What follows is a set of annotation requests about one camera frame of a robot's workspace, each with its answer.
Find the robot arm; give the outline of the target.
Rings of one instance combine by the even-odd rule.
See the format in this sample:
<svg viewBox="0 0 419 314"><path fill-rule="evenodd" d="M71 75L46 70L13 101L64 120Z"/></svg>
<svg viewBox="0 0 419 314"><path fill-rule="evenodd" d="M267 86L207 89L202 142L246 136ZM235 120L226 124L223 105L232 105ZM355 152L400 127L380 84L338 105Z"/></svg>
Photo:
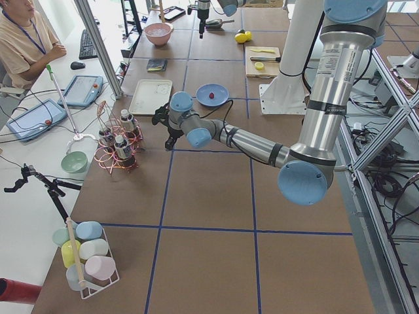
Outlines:
<svg viewBox="0 0 419 314"><path fill-rule="evenodd" d="M261 95L271 113L292 113L295 107L303 111L299 140L292 146L224 120L202 118L192 97L177 92L152 118L168 129L166 149L180 137L194 148L219 141L278 168L278 187L287 200L299 205L321 201L333 181L333 147L362 53L384 40L386 10L385 1L295 3L278 76Z"/></svg>
<svg viewBox="0 0 419 314"><path fill-rule="evenodd" d="M231 17L236 11L238 7L244 6L247 1L246 0L218 0L223 12L226 16ZM197 12L197 17L199 19L199 38L203 39L203 35L206 28L206 22L209 18L211 7L210 0L197 0L193 4L187 7L187 14L190 15L193 10Z"/></svg>

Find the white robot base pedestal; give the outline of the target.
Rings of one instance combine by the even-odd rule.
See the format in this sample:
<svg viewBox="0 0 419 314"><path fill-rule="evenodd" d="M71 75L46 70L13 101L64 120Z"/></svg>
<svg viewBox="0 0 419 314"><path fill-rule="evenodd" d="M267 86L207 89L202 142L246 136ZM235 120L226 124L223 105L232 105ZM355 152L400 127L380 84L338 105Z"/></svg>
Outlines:
<svg viewBox="0 0 419 314"><path fill-rule="evenodd" d="M304 114L306 110L303 72L310 48L321 24L323 1L296 1L282 52L279 73L269 85L262 85L263 114Z"/></svg>

